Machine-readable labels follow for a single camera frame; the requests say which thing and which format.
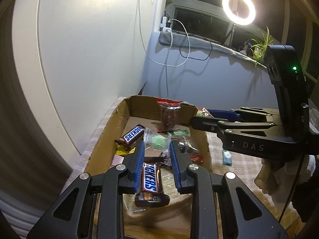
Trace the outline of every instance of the potted plant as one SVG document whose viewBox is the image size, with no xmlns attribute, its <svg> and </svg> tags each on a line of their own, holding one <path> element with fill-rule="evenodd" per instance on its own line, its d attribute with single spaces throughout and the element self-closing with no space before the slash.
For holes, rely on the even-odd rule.
<svg viewBox="0 0 319 239">
<path fill-rule="evenodd" d="M 264 33 L 262 33 L 264 40 L 261 41 L 258 38 L 252 38 L 251 40 L 255 43 L 254 45 L 252 45 L 250 47 L 250 49 L 253 52 L 253 58 L 256 60 L 256 63 L 263 63 L 264 61 L 264 55 L 266 53 L 266 49 L 268 45 L 272 45 L 272 42 L 274 41 L 274 39 L 272 38 L 272 36 L 269 33 L 269 29 L 267 27 L 267 35 L 264 35 Z"/>
</svg>

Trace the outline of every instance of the plastic bag with red top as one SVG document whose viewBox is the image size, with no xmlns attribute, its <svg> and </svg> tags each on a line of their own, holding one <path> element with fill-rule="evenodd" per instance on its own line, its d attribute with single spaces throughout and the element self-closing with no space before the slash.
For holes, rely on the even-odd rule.
<svg viewBox="0 0 319 239">
<path fill-rule="evenodd" d="M 178 112 L 181 108 L 182 102 L 175 102 L 164 99 L 157 99 L 160 106 L 161 122 L 163 131 L 171 131 L 175 129 L 178 122 Z"/>
</svg>

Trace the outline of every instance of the gray cloth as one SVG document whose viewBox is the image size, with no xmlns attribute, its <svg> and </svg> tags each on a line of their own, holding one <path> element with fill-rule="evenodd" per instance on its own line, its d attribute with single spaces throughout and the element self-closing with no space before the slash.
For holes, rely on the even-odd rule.
<svg viewBox="0 0 319 239">
<path fill-rule="evenodd" d="M 219 51 L 223 54 L 229 55 L 229 56 L 235 56 L 238 59 L 241 60 L 247 60 L 250 62 L 255 63 L 256 61 L 253 60 L 252 58 L 243 55 L 239 52 L 236 52 L 230 48 L 226 48 L 224 46 L 215 44 L 212 42 L 212 45 L 209 41 L 207 40 L 202 40 L 196 37 L 189 37 L 189 42 L 190 42 L 190 48 L 192 49 L 201 49 L 201 50 L 211 50 L 212 46 L 213 46 L 213 51 Z M 162 46 L 170 46 L 171 45 L 171 34 L 169 32 L 164 32 L 161 31 L 160 35 L 159 35 L 159 43 Z M 178 33 L 173 33 L 173 44 L 172 47 L 182 47 L 182 48 L 188 48 L 188 41 L 187 41 L 187 37 L 185 37 L 185 35 L 182 34 L 178 34 Z"/>
</svg>

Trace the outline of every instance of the silver bolt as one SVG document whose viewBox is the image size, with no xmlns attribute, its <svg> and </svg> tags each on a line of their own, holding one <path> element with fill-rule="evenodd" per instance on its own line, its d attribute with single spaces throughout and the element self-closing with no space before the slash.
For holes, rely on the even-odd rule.
<svg viewBox="0 0 319 239">
<path fill-rule="evenodd" d="M 81 180 L 86 180 L 88 177 L 89 177 L 89 174 L 86 173 L 86 172 L 80 174 L 80 179 Z"/>
<path fill-rule="evenodd" d="M 191 169 L 193 171 L 195 171 L 199 168 L 197 164 L 190 164 L 188 167 L 189 167 L 189 169 Z"/>
<path fill-rule="evenodd" d="M 119 170 L 119 171 L 122 171 L 126 168 L 126 166 L 124 164 L 119 164 L 116 166 L 116 169 Z"/>
<path fill-rule="evenodd" d="M 226 173 L 226 177 L 232 180 L 236 177 L 236 174 L 234 174 L 233 172 L 228 172 Z"/>
</svg>

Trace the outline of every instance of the ring light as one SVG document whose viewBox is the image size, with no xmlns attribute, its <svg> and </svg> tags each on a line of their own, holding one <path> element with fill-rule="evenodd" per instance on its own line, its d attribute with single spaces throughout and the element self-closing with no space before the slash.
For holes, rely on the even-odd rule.
<svg viewBox="0 0 319 239">
<path fill-rule="evenodd" d="M 256 11 L 255 11 L 253 2 L 251 0 L 243 0 L 243 1 L 247 4 L 249 8 L 249 16 L 246 19 L 238 17 L 232 13 L 231 9 L 229 8 L 229 0 L 223 0 L 222 6 L 228 18 L 231 19 L 234 23 L 239 25 L 248 25 L 252 23 L 253 20 L 255 19 Z"/>
</svg>

